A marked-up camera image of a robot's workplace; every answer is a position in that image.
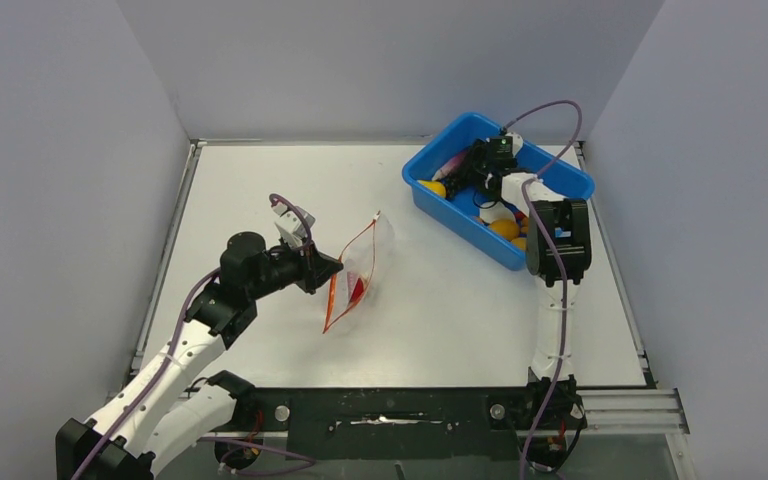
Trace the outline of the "clear zip top bag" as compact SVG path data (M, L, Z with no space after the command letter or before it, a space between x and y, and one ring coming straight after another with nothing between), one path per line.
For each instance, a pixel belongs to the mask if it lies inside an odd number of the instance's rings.
M342 249L338 260L343 270L328 282L327 305L322 333L329 332L335 324L356 310L372 295L391 263L395 250L395 231L387 216L379 210L370 222ZM349 296L358 278L367 282L364 298L356 305L349 305Z

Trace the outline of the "red toy apple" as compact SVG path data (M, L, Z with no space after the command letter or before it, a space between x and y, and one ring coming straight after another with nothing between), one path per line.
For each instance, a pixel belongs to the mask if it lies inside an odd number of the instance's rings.
M366 295L367 282L364 278L360 277L355 281L354 287L349 296L349 305L353 306L358 304Z

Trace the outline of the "dark toy grapes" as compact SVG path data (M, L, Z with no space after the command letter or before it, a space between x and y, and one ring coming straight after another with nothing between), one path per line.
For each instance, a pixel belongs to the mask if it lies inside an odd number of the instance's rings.
M447 189L447 200L453 200L460 192L473 185L471 169L458 169L441 181Z

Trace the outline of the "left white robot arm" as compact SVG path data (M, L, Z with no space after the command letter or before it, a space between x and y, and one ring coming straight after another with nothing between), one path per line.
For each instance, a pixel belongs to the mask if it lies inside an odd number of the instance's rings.
M253 385L228 371L180 397L253 322L257 300L291 285L313 294L342 268L314 244L294 250L267 247L255 232L232 236L218 267L187 295L167 344L105 406L57 432L57 478L155 478L249 400Z

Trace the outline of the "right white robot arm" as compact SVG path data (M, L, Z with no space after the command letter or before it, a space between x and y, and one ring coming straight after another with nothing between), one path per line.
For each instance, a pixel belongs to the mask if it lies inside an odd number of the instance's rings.
M522 400L532 425L550 425L562 413L556 394L574 380L569 323L577 288L592 262L585 200L565 197L517 165L514 140L477 140L461 166L467 184L521 210L528 218L526 267L538 289L537 344L529 367L534 392Z

